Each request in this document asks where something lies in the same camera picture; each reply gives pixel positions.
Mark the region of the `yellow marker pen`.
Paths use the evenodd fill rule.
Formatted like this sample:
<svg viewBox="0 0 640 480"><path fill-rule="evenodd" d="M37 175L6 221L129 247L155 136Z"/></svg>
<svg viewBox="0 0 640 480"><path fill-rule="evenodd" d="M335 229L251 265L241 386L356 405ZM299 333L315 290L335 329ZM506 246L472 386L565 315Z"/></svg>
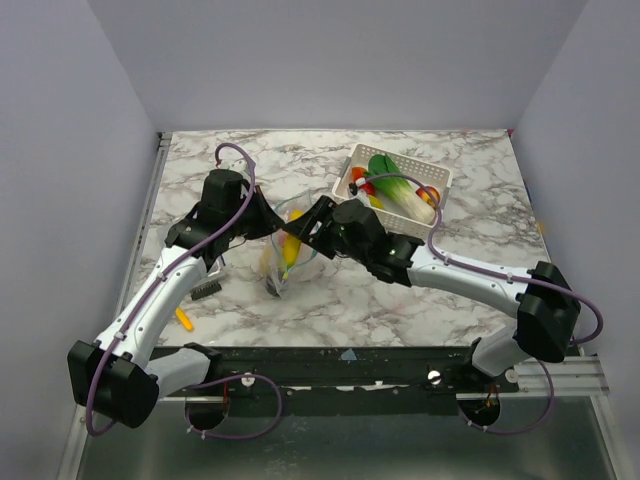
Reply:
<svg viewBox="0 0 640 480"><path fill-rule="evenodd" d="M192 332L194 330L192 321L181 308L175 310L175 317L186 331Z"/></svg>

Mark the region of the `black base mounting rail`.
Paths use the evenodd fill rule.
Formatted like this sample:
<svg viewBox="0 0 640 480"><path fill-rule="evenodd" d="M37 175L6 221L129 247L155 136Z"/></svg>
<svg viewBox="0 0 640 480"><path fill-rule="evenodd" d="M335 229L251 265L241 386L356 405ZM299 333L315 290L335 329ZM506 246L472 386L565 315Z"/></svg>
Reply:
<svg viewBox="0 0 640 480"><path fill-rule="evenodd" d="M283 402L296 416L454 415L457 398L483 399L518 387L474 373L465 347L222 347L213 379L226 386L182 388L198 412L228 404L233 416L267 416Z"/></svg>

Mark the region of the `clear zip top bag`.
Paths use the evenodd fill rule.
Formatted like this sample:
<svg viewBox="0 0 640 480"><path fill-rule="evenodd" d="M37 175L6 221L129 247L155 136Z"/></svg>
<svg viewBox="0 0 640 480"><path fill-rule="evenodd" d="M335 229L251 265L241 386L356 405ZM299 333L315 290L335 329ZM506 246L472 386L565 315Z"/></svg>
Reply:
<svg viewBox="0 0 640 480"><path fill-rule="evenodd" d="M311 193L306 191L280 201L273 210L282 220L290 222L306 213L312 204ZM315 250L283 230L271 234L259 262L265 290L275 298L284 298L316 256Z"/></svg>

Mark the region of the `green toy bok choy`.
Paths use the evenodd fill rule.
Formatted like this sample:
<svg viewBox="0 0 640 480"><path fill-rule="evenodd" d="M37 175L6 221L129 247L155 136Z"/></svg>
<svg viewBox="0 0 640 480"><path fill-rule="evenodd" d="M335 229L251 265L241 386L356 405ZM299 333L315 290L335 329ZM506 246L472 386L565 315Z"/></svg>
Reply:
<svg viewBox="0 0 640 480"><path fill-rule="evenodd" d="M371 176L396 173L401 171L393 160L385 154L373 155L368 161L368 172ZM416 195L409 181L397 176L374 179L375 189L393 201L404 214L420 223L430 224L435 218L435 210Z"/></svg>

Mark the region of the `aluminium frame rail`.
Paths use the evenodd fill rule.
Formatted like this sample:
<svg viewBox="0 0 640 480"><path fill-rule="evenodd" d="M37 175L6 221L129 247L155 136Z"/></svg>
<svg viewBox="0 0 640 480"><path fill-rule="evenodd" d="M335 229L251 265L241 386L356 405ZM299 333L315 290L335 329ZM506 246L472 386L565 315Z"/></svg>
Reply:
<svg viewBox="0 0 640 480"><path fill-rule="evenodd" d="M170 150L170 145L173 137L172 132L160 132L158 134L159 143L156 151L156 157L153 163L153 169L150 177L150 183L146 191L145 200L143 203L141 215L139 218L136 233L134 235L134 243L129 256L127 271L124 277L124 281L118 296L114 319L119 318L119 314L129 303L133 296L132 290L135 287L138 269L140 266L143 248L146 237L148 235L148 229L150 220L155 205L156 197L161 184L162 174L166 165L167 156Z"/></svg>

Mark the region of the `yellow toy banana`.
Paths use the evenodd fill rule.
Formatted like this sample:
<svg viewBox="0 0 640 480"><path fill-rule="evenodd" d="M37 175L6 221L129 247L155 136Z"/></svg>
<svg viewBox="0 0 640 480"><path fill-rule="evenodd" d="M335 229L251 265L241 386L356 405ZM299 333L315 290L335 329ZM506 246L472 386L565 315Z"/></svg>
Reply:
<svg viewBox="0 0 640 480"><path fill-rule="evenodd" d="M300 248L301 241L291 234L286 234L282 246L282 256L287 271L295 266Z"/></svg>

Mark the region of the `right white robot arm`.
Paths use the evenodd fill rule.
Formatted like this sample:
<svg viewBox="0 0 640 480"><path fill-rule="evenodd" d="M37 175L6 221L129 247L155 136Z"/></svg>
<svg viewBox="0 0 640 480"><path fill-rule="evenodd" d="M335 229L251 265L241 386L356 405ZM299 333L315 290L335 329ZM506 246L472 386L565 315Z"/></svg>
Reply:
<svg viewBox="0 0 640 480"><path fill-rule="evenodd" d="M580 305L550 263L530 270L483 262L464 268L446 253L433 253L419 238L386 231L374 210L357 199L337 204L323 196L284 230L327 258L360 263L382 282L443 290L513 318L514 324L469 348L459 371L471 391L485 390L505 370L529 358L560 363L567 354Z"/></svg>

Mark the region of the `black comb-like part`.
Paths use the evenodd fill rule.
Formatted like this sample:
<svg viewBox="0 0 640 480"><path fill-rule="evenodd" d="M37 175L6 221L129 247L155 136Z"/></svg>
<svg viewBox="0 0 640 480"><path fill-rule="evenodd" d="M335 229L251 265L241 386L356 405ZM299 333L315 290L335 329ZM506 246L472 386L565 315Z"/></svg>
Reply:
<svg viewBox="0 0 640 480"><path fill-rule="evenodd" d="M190 291L190 297L192 301L201 300L218 293L221 289L221 284L218 281L208 281L194 287Z"/></svg>

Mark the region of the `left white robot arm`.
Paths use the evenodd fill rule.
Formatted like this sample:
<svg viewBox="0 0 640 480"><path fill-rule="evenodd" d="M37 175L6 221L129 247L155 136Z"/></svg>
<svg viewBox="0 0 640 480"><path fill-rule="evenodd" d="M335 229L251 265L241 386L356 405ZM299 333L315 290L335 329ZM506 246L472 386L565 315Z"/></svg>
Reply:
<svg viewBox="0 0 640 480"><path fill-rule="evenodd" d="M78 341L68 353L73 396L86 409L90 434L106 431L94 426L96 413L137 428L169 394L192 387L209 395L220 387L219 354L209 347L187 344L161 359L151 355L179 304L230 242L268 236L282 224L253 173L209 173L200 201L169 228L155 268L130 303L93 342Z"/></svg>

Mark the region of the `white perforated plastic basket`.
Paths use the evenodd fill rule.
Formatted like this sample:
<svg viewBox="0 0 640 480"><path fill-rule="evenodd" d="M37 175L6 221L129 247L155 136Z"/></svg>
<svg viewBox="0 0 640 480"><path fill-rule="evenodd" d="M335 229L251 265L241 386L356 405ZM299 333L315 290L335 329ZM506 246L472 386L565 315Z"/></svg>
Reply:
<svg viewBox="0 0 640 480"><path fill-rule="evenodd" d="M352 197L350 184L357 176L354 171L364 169L371 175L397 172L419 181L414 184L402 178L373 182L374 199L371 205L385 229L424 239L435 222L435 209L417 194L424 188L444 205L452 184L452 171L424 160L414 159L373 146L358 144L345 161L340 177L335 181L332 195L337 202Z"/></svg>

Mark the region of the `orange yellow toy mango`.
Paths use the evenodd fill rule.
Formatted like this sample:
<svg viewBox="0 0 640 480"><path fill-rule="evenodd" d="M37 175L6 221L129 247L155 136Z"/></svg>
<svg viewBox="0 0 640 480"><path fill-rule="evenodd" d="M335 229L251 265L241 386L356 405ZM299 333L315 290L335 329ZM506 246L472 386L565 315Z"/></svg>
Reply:
<svg viewBox="0 0 640 480"><path fill-rule="evenodd" d="M367 181L370 173L364 167L353 167L351 169L351 181L358 188L359 191L363 191L367 195L374 196L376 191L372 183Z"/></svg>

